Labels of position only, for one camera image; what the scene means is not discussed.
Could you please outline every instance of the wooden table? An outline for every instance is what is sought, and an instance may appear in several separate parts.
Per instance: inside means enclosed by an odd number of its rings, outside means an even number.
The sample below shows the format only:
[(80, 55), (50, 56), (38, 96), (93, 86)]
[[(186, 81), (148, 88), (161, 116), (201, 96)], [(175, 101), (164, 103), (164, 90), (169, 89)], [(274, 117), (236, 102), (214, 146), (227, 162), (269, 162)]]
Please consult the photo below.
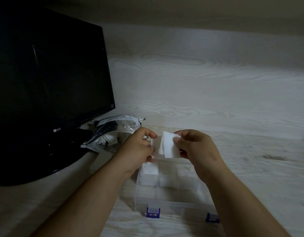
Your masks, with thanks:
[[(157, 134), (175, 128), (146, 126)], [(304, 141), (206, 132), (228, 167), (292, 234), (304, 237)], [(88, 177), (96, 153), (32, 183), (0, 186), (0, 236), (28, 236)], [(221, 225), (134, 212), (135, 173), (120, 191), (101, 236), (224, 236)]]

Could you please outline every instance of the person's right arm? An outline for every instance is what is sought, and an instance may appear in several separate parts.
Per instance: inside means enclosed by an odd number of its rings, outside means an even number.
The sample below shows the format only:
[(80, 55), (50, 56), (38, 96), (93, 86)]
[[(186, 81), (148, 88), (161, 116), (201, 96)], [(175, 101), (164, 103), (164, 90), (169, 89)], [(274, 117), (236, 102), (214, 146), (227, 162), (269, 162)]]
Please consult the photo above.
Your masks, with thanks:
[(230, 171), (209, 135), (177, 131), (174, 143), (207, 185), (228, 237), (290, 236), (253, 193)]

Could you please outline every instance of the monitor screen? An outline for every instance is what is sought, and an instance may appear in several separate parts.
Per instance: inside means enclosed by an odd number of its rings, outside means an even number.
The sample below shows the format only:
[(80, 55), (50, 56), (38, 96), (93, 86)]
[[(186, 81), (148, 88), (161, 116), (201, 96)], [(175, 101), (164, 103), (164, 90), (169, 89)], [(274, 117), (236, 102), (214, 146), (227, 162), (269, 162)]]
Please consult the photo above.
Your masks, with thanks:
[(115, 108), (102, 28), (47, 9), (0, 14), (0, 151)]

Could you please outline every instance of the black monitor base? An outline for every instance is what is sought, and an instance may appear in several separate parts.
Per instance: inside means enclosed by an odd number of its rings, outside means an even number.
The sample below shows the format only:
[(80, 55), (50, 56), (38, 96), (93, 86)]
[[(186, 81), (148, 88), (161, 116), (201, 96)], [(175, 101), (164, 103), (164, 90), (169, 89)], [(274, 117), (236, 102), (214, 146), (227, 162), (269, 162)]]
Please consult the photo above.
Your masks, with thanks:
[(89, 150), (81, 148), (92, 131), (59, 131), (52, 139), (40, 140), (4, 156), (0, 162), (0, 185), (25, 184), (44, 178), (71, 165)]

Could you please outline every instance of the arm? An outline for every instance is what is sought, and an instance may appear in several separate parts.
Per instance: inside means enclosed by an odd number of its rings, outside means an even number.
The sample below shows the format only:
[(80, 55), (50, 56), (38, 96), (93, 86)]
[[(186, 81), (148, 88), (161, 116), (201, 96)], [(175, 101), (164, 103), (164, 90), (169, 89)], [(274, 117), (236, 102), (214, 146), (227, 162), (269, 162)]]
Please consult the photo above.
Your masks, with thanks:
[(147, 128), (138, 129), (32, 236), (99, 236), (122, 183), (144, 162), (153, 161), (153, 148), (144, 135), (157, 136)]
[(174, 142), (207, 185), (228, 237), (290, 236), (229, 170), (209, 135), (195, 130), (176, 133), (182, 138), (175, 138)]

